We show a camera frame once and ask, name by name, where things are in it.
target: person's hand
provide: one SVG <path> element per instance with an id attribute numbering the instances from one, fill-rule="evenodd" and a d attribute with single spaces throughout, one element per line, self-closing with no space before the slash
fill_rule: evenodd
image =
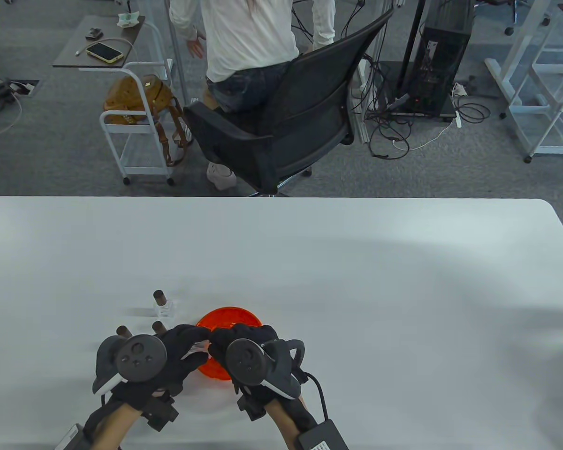
<path id="1" fill-rule="evenodd" d="M 141 411 L 152 395 L 159 390 L 169 390 L 172 396 L 176 396 L 183 388 L 185 377 L 205 364 L 208 354 L 196 352 L 182 358 L 190 351 L 192 345 L 209 339 L 210 335 L 211 331 L 208 328 L 185 324 L 157 335 L 167 349 L 167 362 L 163 370 L 146 382 L 117 384 L 112 390 L 113 397 Z"/>
<path id="2" fill-rule="evenodd" d="M 221 364 L 225 370 L 227 370 L 225 352 L 228 350 L 228 347 L 232 342 L 241 338 L 250 339 L 254 343 L 260 345 L 268 341 L 273 341 L 273 339 L 277 339 L 278 337 L 275 330 L 273 330 L 273 328 L 269 325 L 253 327 L 239 323 L 229 330 L 218 328 L 213 331 L 209 339 L 211 341 L 211 345 L 208 351 L 215 361 Z M 271 401 L 279 397 L 272 390 L 265 388 L 264 386 L 243 386 L 234 379 L 232 379 L 232 381 L 234 382 L 236 392 L 238 392 L 238 390 L 242 390 L 243 394 L 247 394 L 252 397 L 262 406 L 268 405 Z"/>
<path id="3" fill-rule="evenodd" d="M 205 54 L 205 48 L 202 46 L 200 39 L 202 39 L 203 41 L 206 41 L 206 36 L 204 36 L 204 34 L 200 30 L 197 30 L 195 41 L 185 41 L 185 44 L 187 45 L 188 50 L 190 51 L 190 54 L 192 55 L 192 58 L 202 59 L 202 57 Z"/>

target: brown cork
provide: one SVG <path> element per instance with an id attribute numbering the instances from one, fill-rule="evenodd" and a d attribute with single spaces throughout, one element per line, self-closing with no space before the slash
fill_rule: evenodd
<path id="1" fill-rule="evenodd" d="M 167 329 L 165 328 L 165 326 L 163 325 L 163 322 L 161 321 L 156 321 L 152 324 L 152 329 L 154 330 L 154 332 L 156 334 L 164 334 L 167 332 Z"/>
<path id="2" fill-rule="evenodd" d="M 127 326 L 125 325 L 121 325 L 119 326 L 119 328 L 117 328 L 117 334 L 121 337 L 124 337 L 125 339 L 129 339 L 133 336 L 133 334 L 131 334 L 131 331 L 129 331 L 127 329 Z"/>
<path id="3" fill-rule="evenodd" d="M 167 298 L 165 297 L 165 294 L 163 294 L 163 291 L 161 291 L 160 289 L 158 291 L 154 291 L 153 296 L 157 302 L 157 305 L 165 306 L 167 304 Z"/>

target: orange bowl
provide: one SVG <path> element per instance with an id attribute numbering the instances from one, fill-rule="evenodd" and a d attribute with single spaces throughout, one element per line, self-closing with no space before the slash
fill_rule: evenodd
<path id="1" fill-rule="evenodd" d="M 263 326 L 260 320 L 250 311 L 242 308 L 228 306 L 225 308 L 215 309 L 211 311 L 196 324 L 203 326 L 209 330 L 215 328 L 232 328 L 237 323 L 243 323 L 248 326 Z M 221 367 L 221 364 L 209 358 L 208 362 L 203 366 L 198 367 L 204 375 L 216 380 L 230 381 L 231 377 L 227 371 Z"/>

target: chair armrest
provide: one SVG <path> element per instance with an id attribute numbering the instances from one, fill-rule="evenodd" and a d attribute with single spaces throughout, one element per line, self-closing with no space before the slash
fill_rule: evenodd
<path id="1" fill-rule="evenodd" d="M 183 108 L 183 115 L 206 159 L 227 165 L 243 178 L 256 169 L 262 193 L 277 193 L 272 135 L 248 133 L 200 101 Z"/>

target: person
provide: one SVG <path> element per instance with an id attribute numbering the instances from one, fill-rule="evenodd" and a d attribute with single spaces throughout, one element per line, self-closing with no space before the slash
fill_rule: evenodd
<path id="1" fill-rule="evenodd" d="M 124 403 L 99 424 L 93 436 L 91 450 L 117 450 L 133 424 L 142 416 L 142 409 L 151 396 L 159 395 L 161 390 L 170 384 L 183 384 L 189 373 L 207 362 L 208 355 L 204 352 L 193 353 L 183 360 L 180 359 L 195 343 L 208 339 L 211 343 L 209 353 L 225 367 L 225 352 L 235 339 L 251 339 L 262 344 L 277 339 L 277 333 L 268 325 L 248 327 L 237 324 L 230 330 L 215 330 L 211 333 L 206 328 L 183 324 L 159 337 L 167 349 L 165 367 L 159 375 L 147 382 L 127 382 L 115 386 L 112 395 Z M 294 442 L 300 434 L 299 427 L 302 427 L 305 421 L 312 420 L 306 408 L 304 408 L 304 418 L 301 418 L 301 413 L 290 417 L 286 411 L 288 408 L 282 405 L 279 395 L 269 388 L 264 386 L 252 388 L 239 386 L 239 388 L 243 392 L 249 392 L 250 396 L 264 407 L 279 429 L 288 450 L 295 450 Z"/>
<path id="2" fill-rule="evenodd" d="M 198 2 L 206 36 L 193 22 Z M 203 58 L 206 41 L 204 104 L 211 109 L 242 112 L 261 105 L 299 55 L 292 0 L 171 0 L 169 17 L 193 57 Z M 335 0 L 314 0 L 313 50 L 333 43 L 334 20 Z M 210 163 L 206 177 L 219 190 L 236 185 L 224 165 Z"/>

